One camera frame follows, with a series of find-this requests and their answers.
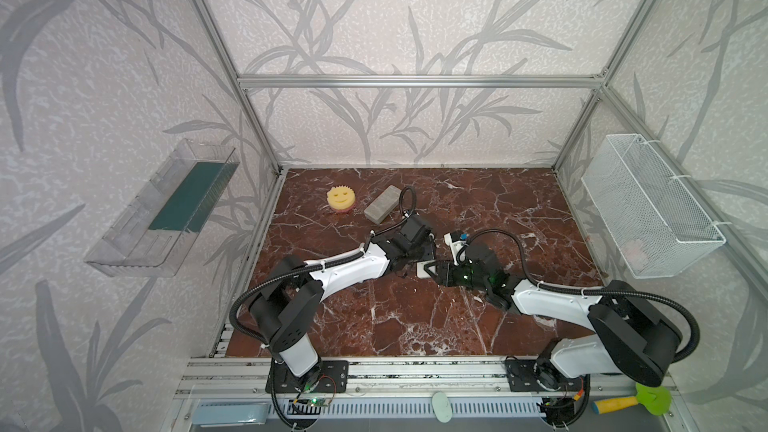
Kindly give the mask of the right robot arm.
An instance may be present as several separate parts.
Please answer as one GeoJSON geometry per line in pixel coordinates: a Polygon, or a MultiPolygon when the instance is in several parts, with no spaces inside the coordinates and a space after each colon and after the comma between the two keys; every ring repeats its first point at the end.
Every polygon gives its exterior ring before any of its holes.
{"type": "Polygon", "coordinates": [[[679,303],[634,289],[620,280],[605,287],[577,289],[535,282],[510,274],[483,244],[451,246],[449,260],[421,265],[422,274],[446,287],[480,291],[491,305],[510,313],[540,316],[578,325],[588,335],[554,339],[537,357],[539,383],[553,389],[561,379],[622,374],[657,387],[673,363],[698,347],[701,330],[679,303]]]}

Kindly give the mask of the white remote with batteries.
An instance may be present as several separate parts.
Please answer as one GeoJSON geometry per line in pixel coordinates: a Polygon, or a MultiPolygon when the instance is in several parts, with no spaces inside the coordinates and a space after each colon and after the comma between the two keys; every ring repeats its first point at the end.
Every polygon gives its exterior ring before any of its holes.
{"type": "Polygon", "coordinates": [[[416,275],[420,279],[432,279],[433,261],[420,261],[416,263],[416,275]]]}

